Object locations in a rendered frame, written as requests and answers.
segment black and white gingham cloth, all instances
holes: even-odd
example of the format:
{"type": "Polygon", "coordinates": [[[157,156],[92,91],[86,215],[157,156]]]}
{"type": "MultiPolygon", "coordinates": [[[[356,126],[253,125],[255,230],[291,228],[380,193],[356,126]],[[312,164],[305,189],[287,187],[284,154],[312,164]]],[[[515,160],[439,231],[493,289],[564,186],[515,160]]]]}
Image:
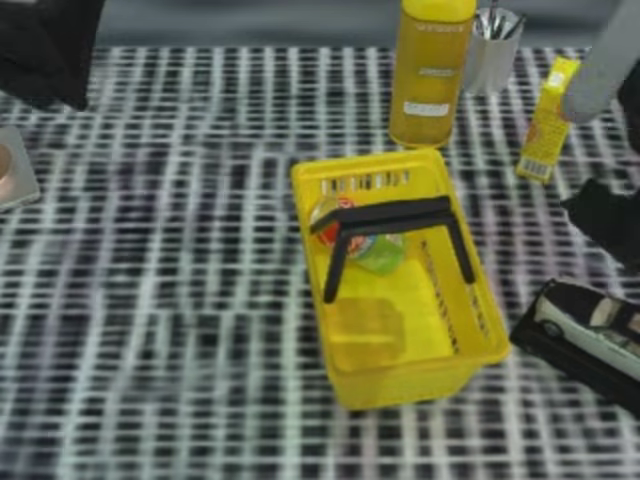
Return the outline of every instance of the black and white gingham cloth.
{"type": "MultiPolygon", "coordinates": [[[[640,186],[618,109],[548,188],[515,176],[554,55],[463,96],[444,150],[510,326],[552,276],[640,299],[558,205],[640,186]]],[[[640,478],[640,423],[517,349],[446,400],[335,404],[289,169],[395,149],[391,76],[377,49],[122,48],[89,112],[0,97],[43,189],[0,217],[1,479],[640,478]]]]}

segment yellow cap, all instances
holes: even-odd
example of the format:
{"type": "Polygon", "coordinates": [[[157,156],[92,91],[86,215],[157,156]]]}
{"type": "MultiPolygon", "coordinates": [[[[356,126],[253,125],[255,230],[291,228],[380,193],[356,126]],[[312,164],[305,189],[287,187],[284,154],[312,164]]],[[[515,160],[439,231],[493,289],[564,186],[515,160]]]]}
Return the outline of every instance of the yellow cap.
{"type": "Polygon", "coordinates": [[[423,22],[466,22],[476,11],[476,0],[402,0],[407,15],[423,22]]]}

